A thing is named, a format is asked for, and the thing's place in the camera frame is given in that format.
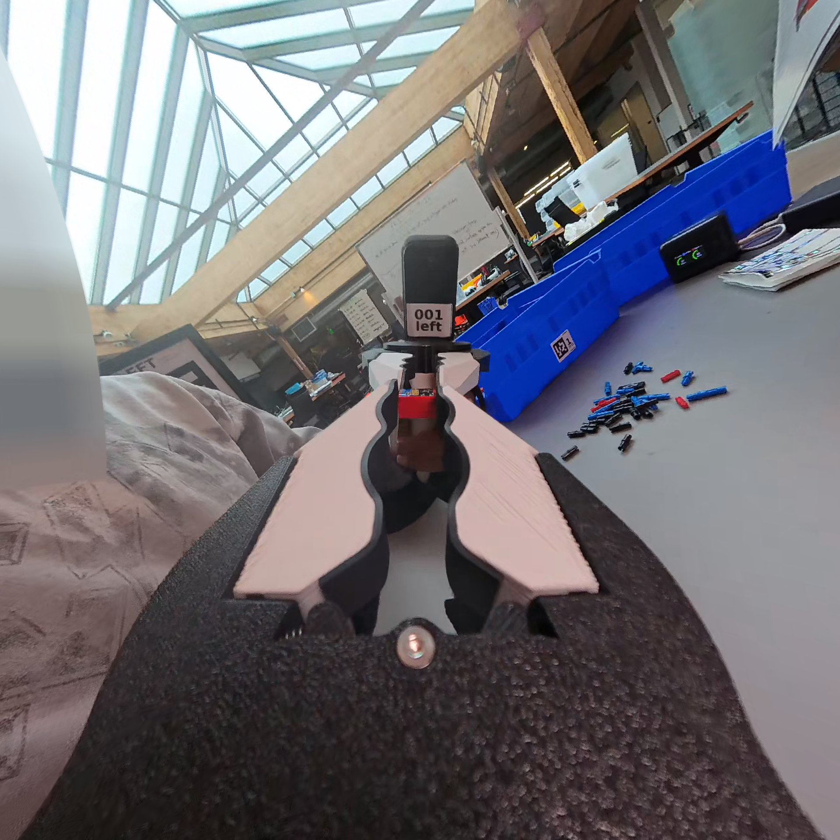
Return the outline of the black framed poster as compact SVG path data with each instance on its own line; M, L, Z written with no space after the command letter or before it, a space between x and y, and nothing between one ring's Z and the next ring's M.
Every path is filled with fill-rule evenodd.
M251 404L234 373L192 325L99 363L100 376L152 372L214 389Z

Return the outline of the black power bank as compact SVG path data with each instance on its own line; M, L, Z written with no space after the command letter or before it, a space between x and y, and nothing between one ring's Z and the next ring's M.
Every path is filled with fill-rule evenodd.
M729 216L719 212L681 231L659 247L668 278L677 284L741 255Z

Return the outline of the long blue bin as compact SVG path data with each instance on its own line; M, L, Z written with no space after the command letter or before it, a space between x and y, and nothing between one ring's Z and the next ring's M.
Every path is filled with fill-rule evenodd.
M791 201L784 142L767 131L688 171L676 185L617 218L553 265L554 273L598 250L619 306L669 278L660 246L685 229L724 213L736 235L776 216Z

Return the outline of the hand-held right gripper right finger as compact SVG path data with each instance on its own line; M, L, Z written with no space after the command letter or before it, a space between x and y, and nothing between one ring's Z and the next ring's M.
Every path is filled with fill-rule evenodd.
M493 611L598 595L539 453L449 385L437 394L447 504L444 609L457 634L480 633Z

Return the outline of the person's left hand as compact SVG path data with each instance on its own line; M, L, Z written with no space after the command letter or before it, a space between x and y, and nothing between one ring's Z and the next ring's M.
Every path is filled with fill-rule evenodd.
M398 465L416 473L443 470L445 443L431 418L404 418L397 425L392 452Z

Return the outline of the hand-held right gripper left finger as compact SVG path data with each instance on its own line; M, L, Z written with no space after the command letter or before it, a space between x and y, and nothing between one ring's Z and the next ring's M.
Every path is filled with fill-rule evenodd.
M397 385L388 381L298 451L234 581L234 599L331 605L373 635L389 574L385 495L401 486L392 451Z

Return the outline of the small folded booklet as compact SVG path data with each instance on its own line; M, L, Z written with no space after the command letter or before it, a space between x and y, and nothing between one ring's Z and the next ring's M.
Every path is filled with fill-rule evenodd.
M807 228L722 273L723 283L780 291L839 264L839 228Z

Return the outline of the person's mottled grey clothing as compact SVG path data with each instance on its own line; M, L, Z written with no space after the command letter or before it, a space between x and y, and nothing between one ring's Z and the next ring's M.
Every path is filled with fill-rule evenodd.
M53 788L174 564L319 432L160 373L100 382L105 477L2 493L1 838Z

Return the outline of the white storage boxes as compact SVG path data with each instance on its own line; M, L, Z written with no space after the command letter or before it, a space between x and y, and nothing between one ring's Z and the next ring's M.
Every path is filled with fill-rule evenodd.
M576 215L585 214L629 186L637 175L631 135L622 133L538 196L535 207L538 214L546 215L551 203L560 200Z

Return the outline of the pile of small toy pins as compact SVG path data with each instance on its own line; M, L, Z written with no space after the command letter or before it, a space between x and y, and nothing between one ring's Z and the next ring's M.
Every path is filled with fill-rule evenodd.
M627 364L623 374L626 380L617 386L604 383L603 394L592 402L579 426L568 431L570 446L560 456L563 463L577 459L583 443L598 434L613 436L612 446L624 457L633 450L638 430L651 424L662 406L687 412L696 404L729 394L726 385L699 385L691 369L657 374L645 360Z

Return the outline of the small flip chart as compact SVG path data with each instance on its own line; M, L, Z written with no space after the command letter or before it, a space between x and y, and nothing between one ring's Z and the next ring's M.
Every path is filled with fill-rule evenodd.
M371 344L392 331L392 325L376 306L368 290L356 292L339 306L339 311L362 346Z

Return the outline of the grey desk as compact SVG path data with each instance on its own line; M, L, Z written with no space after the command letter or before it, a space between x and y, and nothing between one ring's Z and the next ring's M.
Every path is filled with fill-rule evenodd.
M608 593L372 838L838 838L838 268L664 290L596 360L630 350L730 394L572 458Z

